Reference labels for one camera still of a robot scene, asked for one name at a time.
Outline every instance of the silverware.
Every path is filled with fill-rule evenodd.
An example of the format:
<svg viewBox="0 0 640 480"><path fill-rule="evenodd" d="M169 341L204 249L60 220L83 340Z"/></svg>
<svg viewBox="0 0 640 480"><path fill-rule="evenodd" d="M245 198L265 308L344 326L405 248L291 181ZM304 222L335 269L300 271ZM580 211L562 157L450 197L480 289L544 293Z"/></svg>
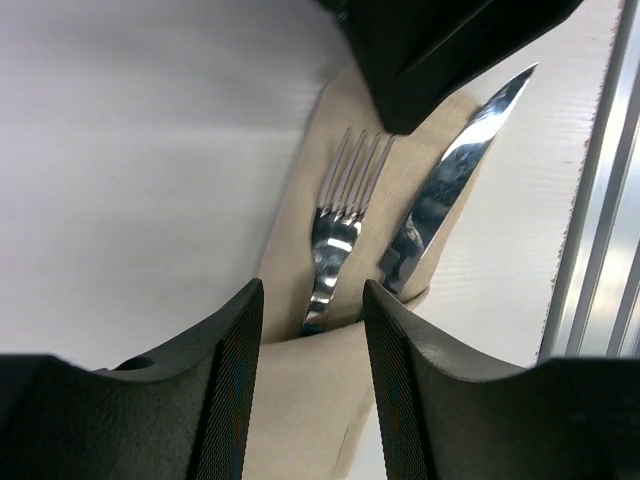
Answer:
<svg viewBox="0 0 640 480"><path fill-rule="evenodd" d="M302 335L312 335L323 330L322 325L315 320L329 309L338 273L360 235L362 220L369 207L373 189L393 145L393 137L390 137L380 158L372 167L373 157L381 139L381 135L377 134L366 150L355 179L352 180L367 135L366 131L360 134L355 150L336 179L351 136L350 129L346 130L318 197L311 230L311 248L315 262L313 293L302 324Z"/></svg>
<svg viewBox="0 0 640 480"><path fill-rule="evenodd" d="M510 80L473 116L429 174L379 264L382 285L392 294L402 292L536 66Z"/></svg>

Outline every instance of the metal frame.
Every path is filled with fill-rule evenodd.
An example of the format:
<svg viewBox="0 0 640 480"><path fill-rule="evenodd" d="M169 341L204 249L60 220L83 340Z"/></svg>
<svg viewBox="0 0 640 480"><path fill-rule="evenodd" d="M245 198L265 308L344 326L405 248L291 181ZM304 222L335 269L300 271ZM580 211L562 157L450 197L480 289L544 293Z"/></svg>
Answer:
<svg viewBox="0 0 640 480"><path fill-rule="evenodd" d="M640 356L640 8L627 0L539 361Z"/></svg>

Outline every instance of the beige napkin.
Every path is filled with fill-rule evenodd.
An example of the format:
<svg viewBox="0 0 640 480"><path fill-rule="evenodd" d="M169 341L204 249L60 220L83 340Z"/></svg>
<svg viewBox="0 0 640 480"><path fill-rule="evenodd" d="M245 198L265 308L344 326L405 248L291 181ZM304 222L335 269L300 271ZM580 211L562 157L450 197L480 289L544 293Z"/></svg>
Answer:
<svg viewBox="0 0 640 480"><path fill-rule="evenodd" d="M377 263L420 185L476 108L471 98L457 93L412 135L396 139L360 238L338 277L326 323L332 331L296 338L313 285L310 230L329 163L347 127L355 133L383 130L355 66L347 68L322 94L260 268L265 290L264 345L253 397L245 480L347 476L374 400L364 326L354 324L362 306L364 281L379 278ZM469 187L402 292L401 301L408 308L426 296Z"/></svg>

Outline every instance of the white table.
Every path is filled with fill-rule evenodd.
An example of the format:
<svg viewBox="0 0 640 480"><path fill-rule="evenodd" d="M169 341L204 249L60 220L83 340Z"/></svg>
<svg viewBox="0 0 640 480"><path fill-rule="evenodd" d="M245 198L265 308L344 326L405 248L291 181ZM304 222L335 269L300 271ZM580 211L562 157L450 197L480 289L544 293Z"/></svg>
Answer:
<svg viewBox="0 0 640 480"><path fill-rule="evenodd" d="M418 312L535 360L618 0L478 79L540 67ZM0 0L0 351L113 367L256 270L320 89L350 62L310 0ZM352 478L384 478L375 422Z"/></svg>

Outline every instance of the knife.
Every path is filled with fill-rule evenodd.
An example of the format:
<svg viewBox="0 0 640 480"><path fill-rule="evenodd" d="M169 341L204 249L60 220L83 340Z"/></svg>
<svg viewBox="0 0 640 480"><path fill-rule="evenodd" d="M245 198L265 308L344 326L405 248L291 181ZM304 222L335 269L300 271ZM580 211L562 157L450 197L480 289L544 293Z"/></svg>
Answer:
<svg viewBox="0 0 640 480"><path fill-rule="evenodd" d="M440 226L529 83L536 66L532 65L516 75L476 112L422 185L378 265L383 275L382 286L393 295L400 295L429 249Z"/></svg>

